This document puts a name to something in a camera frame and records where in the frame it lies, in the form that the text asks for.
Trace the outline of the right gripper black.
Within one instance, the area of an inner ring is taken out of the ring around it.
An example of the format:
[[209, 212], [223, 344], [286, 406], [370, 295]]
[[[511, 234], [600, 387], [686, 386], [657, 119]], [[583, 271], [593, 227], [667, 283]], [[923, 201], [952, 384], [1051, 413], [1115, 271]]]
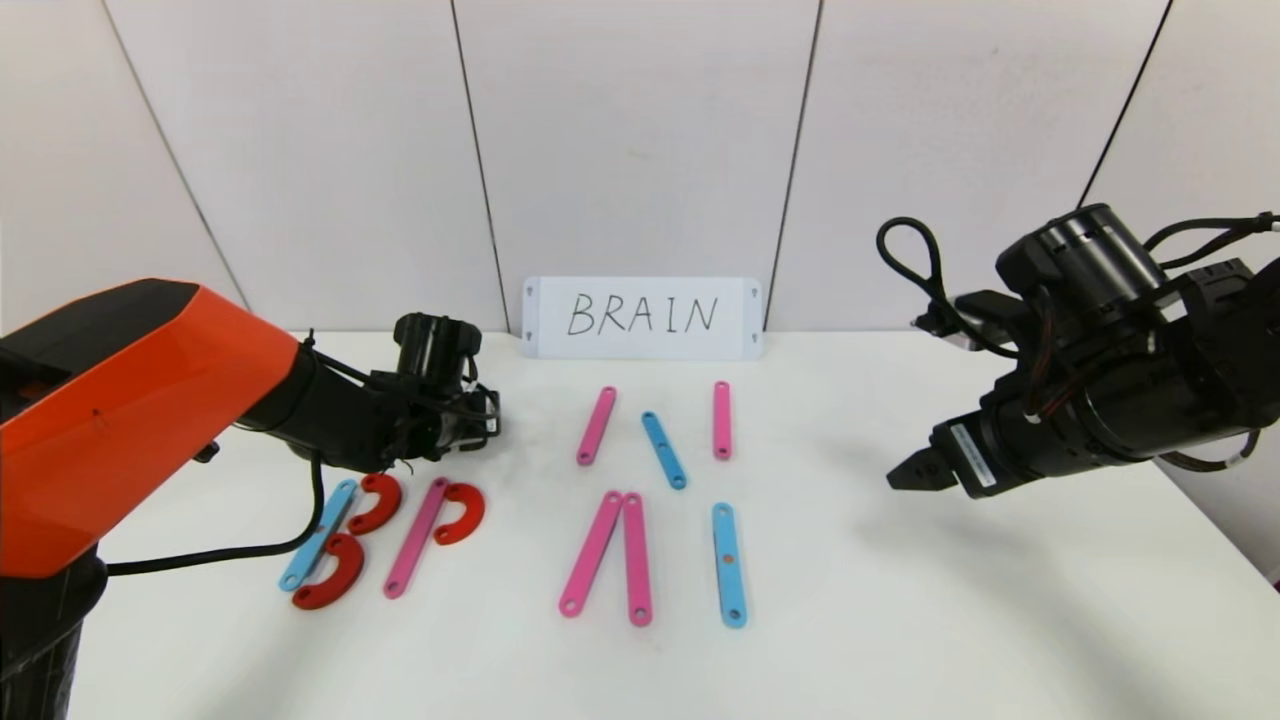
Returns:
[[1088, 468], [1088, 395], [1074, 393], [1033, 423], [1024, 398], [989, 393], [974, 413], [952, 418], [886, 474], [892, 489], [943, 491], [960, 484], [973, 498], [988, 498], [1041, 479]]

